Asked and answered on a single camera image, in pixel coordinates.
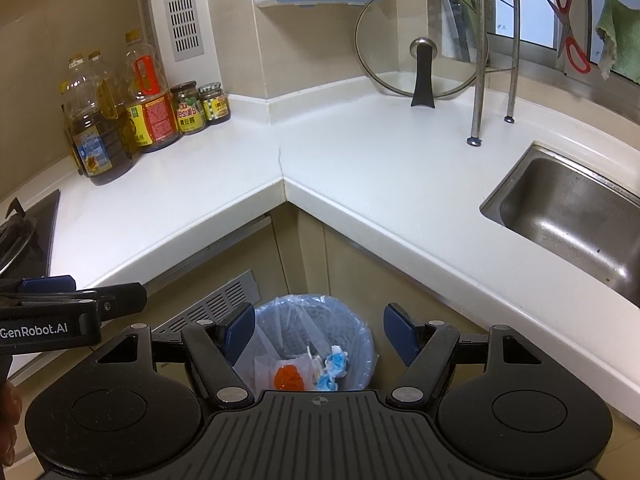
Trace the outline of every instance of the red scissors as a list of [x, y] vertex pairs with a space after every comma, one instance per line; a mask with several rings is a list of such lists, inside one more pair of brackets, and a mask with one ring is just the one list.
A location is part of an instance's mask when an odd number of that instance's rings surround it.
[[[571, 2], [573, 0], [566, 0], [564, 6], [562, 0], [556, 0], [554, 4], [551, 0], [547, 0], [552, 7], [556, 16], [562, 23], [562, 36], [560, 37], [560, 45], [558, 46], [558, 57], [562, 56], [562, 51], [566, 50], [566, 56], [569, 63], [581, 74], [588, 74], [591, 72], [591, 63], [584, 53], [584, 50], [575, 41], [574, 32], [571, 28], [571, 22], [569, 21], [569, 10], [571, 9]], [[576, 64], [572, 54], [572, 48], [580, 58], [582, 65]]]

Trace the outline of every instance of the sink basin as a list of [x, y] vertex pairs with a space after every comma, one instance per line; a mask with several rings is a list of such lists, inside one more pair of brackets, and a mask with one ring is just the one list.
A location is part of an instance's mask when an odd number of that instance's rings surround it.
[[640, 306], [640, 198], [533, 145], [481, 207]]

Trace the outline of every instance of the metal pole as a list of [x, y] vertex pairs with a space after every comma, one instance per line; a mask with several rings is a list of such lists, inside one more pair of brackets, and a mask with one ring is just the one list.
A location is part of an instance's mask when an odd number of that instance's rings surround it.
[[471, 136], [466, 140], [470, 146], [480, 146], [480, 125], [482, 121], [482, 106], [484, 105], [484, 86], [486, 83], [486, 9], [485, 0], [476, 0], [478, 5], [478, 37], [476, 48], [478, 58], [476, 60], [476, 95], [474, 97], [474, 115], [471, 121]]
[[518, 91], [518, 70], [520, 69], [520, 0], [513, 0], [513, 59], [511, 60], [511, 85], [509, 86], [509, 104], [504, 121], [513, 124], [513, 111]]

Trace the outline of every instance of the wall vent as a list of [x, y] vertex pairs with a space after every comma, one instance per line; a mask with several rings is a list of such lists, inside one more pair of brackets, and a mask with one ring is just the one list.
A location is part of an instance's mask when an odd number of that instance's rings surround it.
[[195, 0], [164, 0], [171, 45], [176, 61], [204, 54]]
[[260, 301], [258, 285], [255, 283], [254, 276], [250, 270], [246, 270], [237, 278], [214, 290], [207, 297], [192, 304], [180, 314], [173, 316], [169, 321], [162, 323], [153, 332], [178, 333], [187, 324], [195, 323], [201, 319], [220, 321], [236, 306], [245, 301], [254, 305]]

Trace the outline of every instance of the blue gripper pad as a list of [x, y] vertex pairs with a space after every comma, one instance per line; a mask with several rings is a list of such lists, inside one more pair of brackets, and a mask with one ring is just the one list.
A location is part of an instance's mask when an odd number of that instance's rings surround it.
[[223, 340], [220, 351], [226, 360], [234, 366], [240, 354], [247, 346], [255, 330], [255, 309], [251, 304], [245, 304], [235, 309], [220, 324], [223, 327]]
[[71, 276], [49, 276], [47, 278], [28, 278], [22, 282], [19, 292], [75, 292], [76, 280]]
[[416, 327], [408, 314], [397, 305], [388, 304], [383, 317], [385, 335], [402, 362], [409, 366], [420, 353]]

